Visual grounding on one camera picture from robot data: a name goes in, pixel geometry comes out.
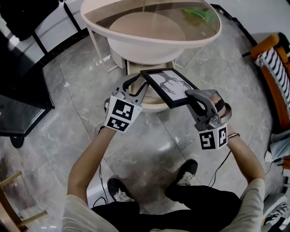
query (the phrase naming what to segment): striped cloth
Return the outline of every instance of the striped cloth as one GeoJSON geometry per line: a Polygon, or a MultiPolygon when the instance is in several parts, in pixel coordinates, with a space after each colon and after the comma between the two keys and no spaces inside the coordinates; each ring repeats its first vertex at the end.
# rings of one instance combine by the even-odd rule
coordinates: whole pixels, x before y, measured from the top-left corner
{"type": "Polygon", "coordinates": [[[269,69],[277,86],[279,87],[285,106],[287,107],[288,117],[290,120],[290,82],[278,53],[274,48],[261,53],[256,60],[256,65],[259,67],[266,66],[269,69]]]}

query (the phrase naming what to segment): beige shirt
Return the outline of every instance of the beige shirt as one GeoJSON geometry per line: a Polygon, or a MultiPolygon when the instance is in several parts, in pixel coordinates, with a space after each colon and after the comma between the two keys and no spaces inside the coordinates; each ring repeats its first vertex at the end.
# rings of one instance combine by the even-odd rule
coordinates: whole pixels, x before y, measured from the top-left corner
{"type": "MultiPolygon", "coordinates": [[[[232,223],[221,232],[257,232],[261,230],[265,182],[253,180],[241,196],[242,205],[232,223]]],[[[63,213],[63,232],[118,232],[107,220],[92,211],[86,203],[74,195],[68,195],[63,213]]],[[[185,232],[166,229],[162,232],[185,232]]]]}

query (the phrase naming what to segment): black picture frame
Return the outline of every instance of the black picture frame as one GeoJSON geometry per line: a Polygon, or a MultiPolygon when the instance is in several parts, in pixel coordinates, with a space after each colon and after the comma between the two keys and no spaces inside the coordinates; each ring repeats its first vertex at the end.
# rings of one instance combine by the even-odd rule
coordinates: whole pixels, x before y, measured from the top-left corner
{"type": "Polygon", "coordinates": [[[178,72],[174,68],[157,68],[157,69],[141,70],[140,74],[153,87],[153,89],[159,94],[159,96],[168,105],[170,109],[189,104],[188,98],[183,98],[183,99],[173,101],[167,95],[167,93],[162,88],[160,88],[160,86],[151,78],[150,76],[151,74],[159,73],[161,71],[173,71],[179,77],[181,77],[184,81],[186,81],[186,83],[189,84],[193,89],[198,89],[185,76],[183,76],[180,72],[178,72]]]}

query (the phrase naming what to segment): wooden stool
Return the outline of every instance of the wooden stool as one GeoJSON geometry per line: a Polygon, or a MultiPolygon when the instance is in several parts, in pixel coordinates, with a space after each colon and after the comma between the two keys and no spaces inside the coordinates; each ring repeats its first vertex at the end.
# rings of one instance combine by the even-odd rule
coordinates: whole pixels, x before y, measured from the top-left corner
{"type": "Polygon", "coordinates": [[[21,172],[10,176],[9,178],[0,183],[0,221],[8,229],[9,232],[25,232],[28,230],[25,225],[33,222],[34,220],[40,219],[47,214],[46,211],[43,211],[23,221],[17,216],[13,208],[10,206],[1,188],[19,176],[21,176],[21,172]]]}

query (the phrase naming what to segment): round table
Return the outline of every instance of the round table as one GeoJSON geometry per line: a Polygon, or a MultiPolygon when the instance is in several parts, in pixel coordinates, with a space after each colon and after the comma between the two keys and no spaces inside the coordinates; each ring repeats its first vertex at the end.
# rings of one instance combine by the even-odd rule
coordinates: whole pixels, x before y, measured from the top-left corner
{"type": "Polygon", "coordinates": [[[222,30],[219,16],[204,0],[85,0],[81,15],[105,69],[92,31],[108,38],[112,57],[159,65],[185,48],[212,42],[222,30]]]}
{"type": "MultiPolygon", "coordinates": [[[[181,27],[168,17],[154,12],[134,12],[118,18],[110,30],[139,37],[185,40],[181,27]]],[[[167,63],[183,52],[183,48],[160,47],[121,42],[108,38],[111,49],[122,58],[139,64],[167,63]]]]}

